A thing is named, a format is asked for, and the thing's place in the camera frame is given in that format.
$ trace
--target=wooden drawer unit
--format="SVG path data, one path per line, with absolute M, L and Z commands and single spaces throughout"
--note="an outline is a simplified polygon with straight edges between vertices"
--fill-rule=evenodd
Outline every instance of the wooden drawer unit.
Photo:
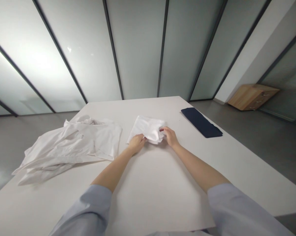
M 277 88 L 260 84 L 242 85 L 228 104 L 239 110 L 256 110 L 278 91 Z

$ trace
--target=person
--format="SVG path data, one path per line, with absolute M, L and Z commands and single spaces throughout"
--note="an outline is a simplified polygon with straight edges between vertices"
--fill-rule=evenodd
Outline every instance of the person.
M 220 235 L 293 235 L 261 206 L 232 185 L 220 172 L 182 147 L 173 130 L 164 127 L 160 131 L 164 131 L 168 144 L 197 184 L 207 193 L 212 216 Z M 129 146 L 93 180 L 85 193 L 62 216 L 50 235 L 104 235 L 109 220 L 112 193 L 127 163 L 143 148 L 145 142 L 143 134 L 134 136 Z M 155 232 L 151 235 L 209 234 L 197 230 Z

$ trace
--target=folded white cloth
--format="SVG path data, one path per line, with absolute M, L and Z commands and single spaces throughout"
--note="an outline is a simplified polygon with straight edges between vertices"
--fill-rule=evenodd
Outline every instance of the folded white cloth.
M 133 136 L 137 134 L 143 134 L 147 138 L 147 141 L 152 144 L 158 144 L 162 142 L 164 134 L 160 132 L 160 128 L 163 127 L 164 124 L 165 121 L 163 120 L 138 116 L 135 120 L 134 126 L 131 129 L 127 144 L 129 144 Z
M 122 128 L 111 120 L 94 120 L 88 115 L 74 122 L 65 121 L 64 127 L 38 137 L 27 149 L 21 166 L 12 174 L 27 169 L 18 185 L 45 181 L 76 163 L 114 160 L 118 153 Z

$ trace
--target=navy blue folded cloth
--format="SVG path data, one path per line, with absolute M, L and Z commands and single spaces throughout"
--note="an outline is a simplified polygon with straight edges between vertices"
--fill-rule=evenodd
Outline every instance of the navy blue folded cloth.
M 223 135 L 217 127 L 211 124 L 195 108 L 185 108 L 181 112 L 206 138 L 221 137 Z

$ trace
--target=concrete floor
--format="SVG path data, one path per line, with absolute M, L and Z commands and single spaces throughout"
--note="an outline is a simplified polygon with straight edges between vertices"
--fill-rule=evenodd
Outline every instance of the concrete floor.
M 231 134 L 296 184 L 296 125 L 258 111 L 241 112 L 214 101 L 192 102 L 205 116 Z M 19 167 L 24 151 L 47 131 L 63 126 L 76 112 L 0 118 L 0 189 Z M 296 214 L 277 217 L 296 235 Z
M 60 128 L 77 113 L 0 118 L 0 189 L 13 177 L 24 159 L 24 151 L 47 131 Z

